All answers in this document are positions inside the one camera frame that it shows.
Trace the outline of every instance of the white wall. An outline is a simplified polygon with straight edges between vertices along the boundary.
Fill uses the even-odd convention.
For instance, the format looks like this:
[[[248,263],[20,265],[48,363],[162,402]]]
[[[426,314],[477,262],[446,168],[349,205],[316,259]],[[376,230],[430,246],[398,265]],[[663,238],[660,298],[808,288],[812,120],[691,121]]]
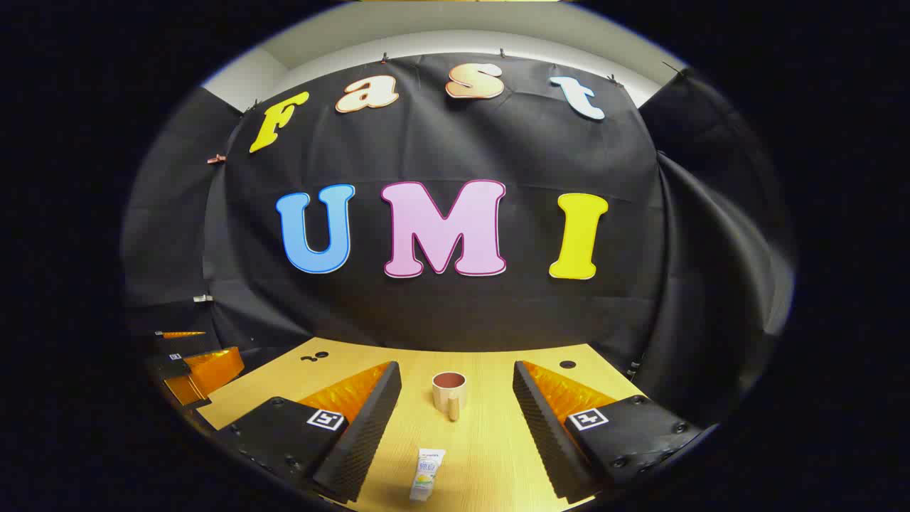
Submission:
[[[514,34],[576,48],[665,84],[685,64],[658,42],[566,2],[345,2],[262,43],[288,69],[386,37],[444,30]],[[493,51],[502,43],[490,45]],[[411,55],[421,53],[412,48]]]
[[[601,77],[615,75],[616,80],[622,83],[629,92],[629,96],[632,97],[636,106],[644,103],[663,85],[611,60],[551,41],[502,32],[438,30],[384,37],[319,56],[290,69],[275,83],[269,96],[274,96],[328,73],[379,61],[382,59],[383,52],[387,53],[389,58],[449,52],[484,53],[499,58],[500,48],[503,48],[507,56],[532,58],[562,66],[576,67]]]
[[[257,99],[274,96],[277,82],[287,73],[283,64],[257,47],[223,67],[202,87],[242,112]]]

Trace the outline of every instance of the clip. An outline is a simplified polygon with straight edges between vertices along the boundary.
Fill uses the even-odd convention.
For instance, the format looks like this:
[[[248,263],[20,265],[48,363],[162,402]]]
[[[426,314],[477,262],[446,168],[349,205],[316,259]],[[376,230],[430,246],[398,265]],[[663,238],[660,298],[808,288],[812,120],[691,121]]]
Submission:
[[[670,66],[669,64],[667,64],[667,63],[665,63],[665,62],[663,62],[663,65],[664,65],[664,66],[667,66],[668,68],[670,68],[670,69],[672,69],[673,71],[675,71],[677,75],[681,75],[681,74],[682,74],[682,73],[680,73],[680,70],[679,70],[679,69],[676,69],[675,67]]]
[[[622,87],[622,84],[616,81],[616,76],[613,73],[610,73],[610,75],[607,77],[607,81],[616,87]]]

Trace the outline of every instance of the ceiling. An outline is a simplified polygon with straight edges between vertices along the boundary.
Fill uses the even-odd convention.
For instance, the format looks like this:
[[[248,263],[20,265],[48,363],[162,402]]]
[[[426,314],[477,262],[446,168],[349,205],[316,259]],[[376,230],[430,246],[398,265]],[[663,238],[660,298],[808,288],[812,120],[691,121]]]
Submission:
[[[288,69],[383,37],[435,30],[530,36],[601,56],[657,84],[685,63],[577,4],[562,2],[348,2],[292,26],[261,45]]]

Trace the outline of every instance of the black fabric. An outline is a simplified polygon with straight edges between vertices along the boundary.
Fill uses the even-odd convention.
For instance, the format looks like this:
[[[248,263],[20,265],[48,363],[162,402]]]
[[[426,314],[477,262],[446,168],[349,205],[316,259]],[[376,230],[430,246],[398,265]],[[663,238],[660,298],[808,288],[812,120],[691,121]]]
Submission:
[[[235,108],[197,87],[149,150],[124,215],[127,306],[191,301],[205,293],[202,221],[217,170],[206,161],[224,154],[239,118]]]
[[[465,62],[501,67],[505,92],[449,98],[448,72]],[[380,74],[396,78],[395,103],[336,112],[345,86]],[[591,88],[606,119],[572,110],[550,84],[555,76]],[[278,139],[250,154],[264,110],[302,91],[309,99]],[[689,70],[641,115],[610,80],[473,54],[345,69],[242,117],[219,102],[197,91],[140,172],[124,237],[127,290],[145,305],[130,308],[134,330],[206,331],[219,346],[239,347],[251,368],[314,335],[439,351],[590,343],[658,403],[708,425],[753,385],[783,327],[794,252],[770,160],[737,112]],[[227,162],[206,164],[219,148]],[[173,172],[180,166],[193,171]],[[386,276],[391,221],[381,189],[420,181],[445,214],[470,179],[506,186],[499,234],[507,270],[466,277],[450,262],[442,274],[425,265],[416,278]],[[299,271],[285,254],[275,203],[310,195],[308,244],[318,251],[329,240],[316,197],[337,183],[357,190],[349,258],[329,274]],[[588,281],[548,274],[566,192],[610,203]],[[215,301],[190,302],[204,292]]]
[[[490,100],[455,100],[449,70],[466,62],[499,66],[506,90]],[[348,84],[392,75],[400,98],[384,108],[339,114]],[[593,90],[603,122],[578,115],[549,77],[570,76]],[[272,105],[302,91],[278,140],[250,154]],[[390,183],[422,182],[443,213],[470,179],[506,186],[500,202],[500,254],[507,270],[466,277],[429,268],[413,279],[383,272],[391,254]],[[306,274],[282,246],[278,198],[311,197],[308,243],[328,244],[325,207],[332,184],[349,183],[351,254],[329,274]],[[588,281],[548,274],[561,246],[557,199],[586,192],[607,199]],[[665,237],[656,153],[622,86],[576,69],[514,57],[412,56],[345,69],[259,104],[215,177],[206,215],[205,269],[216,322],[235,336],[441,351],[494,351],[591,343],[626,367],[644,349],[660,290]],[[422,253],[417,257],[426,262]]]
[[[793,235],[767,152],[715,89],[685,70],[641,111],[661,151],[668,262],[632,381],[708,425],[742,401],[783,330]]]

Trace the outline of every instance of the wooden table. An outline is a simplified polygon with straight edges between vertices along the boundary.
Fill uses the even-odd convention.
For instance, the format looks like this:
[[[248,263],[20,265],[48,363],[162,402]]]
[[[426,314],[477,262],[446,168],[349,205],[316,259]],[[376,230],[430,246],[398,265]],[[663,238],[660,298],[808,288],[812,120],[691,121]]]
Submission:
[[[301,361],[325,351],[317,362]],[[576,507],[557,498],[512,392],[516,361],[529,361],[617,400],[642,394],[586,344],[514,352],[453,353],[388,349],[313,338],[209,395],[198,411],[216,429],[272,396],[301,400],[386,361],[398,361],[401,394],[357,502],[369,512],[396,510],[555,512]],[[571,369],[560,367],[574,361]],[[467,406],[451,422],[433,406],[430,379],[444,371],[468,379]],[[433,494],[410,501],[419,448],[444,448]]]

